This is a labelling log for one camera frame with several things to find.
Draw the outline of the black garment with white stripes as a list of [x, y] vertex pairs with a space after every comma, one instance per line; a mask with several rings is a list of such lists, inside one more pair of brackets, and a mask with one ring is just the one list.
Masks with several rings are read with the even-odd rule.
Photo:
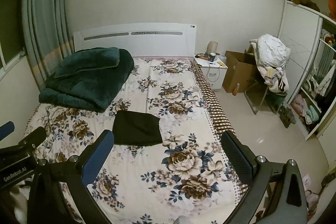
[[149, 113], [120, 110], [113, 122], [114, 143], [135, 146], [161, 144], [159, 121], [158, 117]]

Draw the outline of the chair with clothes pile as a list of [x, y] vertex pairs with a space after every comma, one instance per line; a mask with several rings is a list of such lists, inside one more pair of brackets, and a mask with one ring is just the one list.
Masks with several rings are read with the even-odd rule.
[[[255, 82], [244, 91], [252, 112], [257, 114], [267, 97], [270, 100], [269, 106], [278, 112], [289, 91], [286, 65], [290, 59], [290, 49], [277, 37], [265, 34], [257, 39], [251, 39], [246, 53], [254, 57], [259, 72]], [[260, 102], [254, 104], [248, 92], [257, 84], [263, 86], [265, 90]]]

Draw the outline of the white wardrobe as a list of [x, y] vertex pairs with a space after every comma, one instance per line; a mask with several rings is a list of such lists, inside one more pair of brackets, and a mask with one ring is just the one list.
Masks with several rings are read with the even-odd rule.
[[316, 137], [335, 165], [335, 20], [286, 1], [278, 38], [290, 49], [285, 103], [305, 140]]

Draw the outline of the dark green folded quilt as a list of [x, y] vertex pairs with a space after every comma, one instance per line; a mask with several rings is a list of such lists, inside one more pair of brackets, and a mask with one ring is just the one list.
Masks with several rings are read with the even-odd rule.
[[46, 80], [40, 103], [104, 112], [134, 69], [124, 49], [92, 48], [66, 57]]

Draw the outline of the grey green curtain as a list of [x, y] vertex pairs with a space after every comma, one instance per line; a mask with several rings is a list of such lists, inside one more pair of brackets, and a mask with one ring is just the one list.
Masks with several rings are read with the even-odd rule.
[[74, 52], [66, 0], [22, 0], [26, 51], [39, 89], [63, 59]]

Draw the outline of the brown cardboard box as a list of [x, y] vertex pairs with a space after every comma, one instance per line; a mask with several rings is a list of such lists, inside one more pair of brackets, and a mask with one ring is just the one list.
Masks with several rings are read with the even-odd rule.
[[227, 93], [232, 93], [239, 84], [238, 93], [244, 93], [254, 83], [256, 73], [259, 72], [255, 57], [232, 51], [226, 51], [225, 57], [228, 69], [222, 87]]

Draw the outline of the white nightstand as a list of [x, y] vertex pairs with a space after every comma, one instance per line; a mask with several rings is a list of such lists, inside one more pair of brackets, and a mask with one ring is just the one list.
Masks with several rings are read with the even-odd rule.
[[199, 65], [201, 71], [209, 83], [210, 88], [219, 91], [224, 82], [227, 72], [227, 65], [219, 58], [219, 55], [210, 55], [210, 59], [205, 56], [195, 55], [194, 61]]

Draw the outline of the beige bedside lamp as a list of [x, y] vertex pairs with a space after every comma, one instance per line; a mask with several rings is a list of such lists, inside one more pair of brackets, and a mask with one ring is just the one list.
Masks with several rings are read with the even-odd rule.
[[206, 53], [210, 55], [211, 53], [216, 54], [217, 53], [217, 48], [218, 48], [218, 42], [216, 41], [209, 41], [207, 45], [207, 50]]

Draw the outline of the white bed headboard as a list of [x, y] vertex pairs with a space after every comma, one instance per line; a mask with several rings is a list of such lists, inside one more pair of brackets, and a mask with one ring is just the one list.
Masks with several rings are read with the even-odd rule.
[[181, 23], [132, 23], [73, 34], [75, 51], [116, 47], [133, 57], [194, 57], [197, 26]]

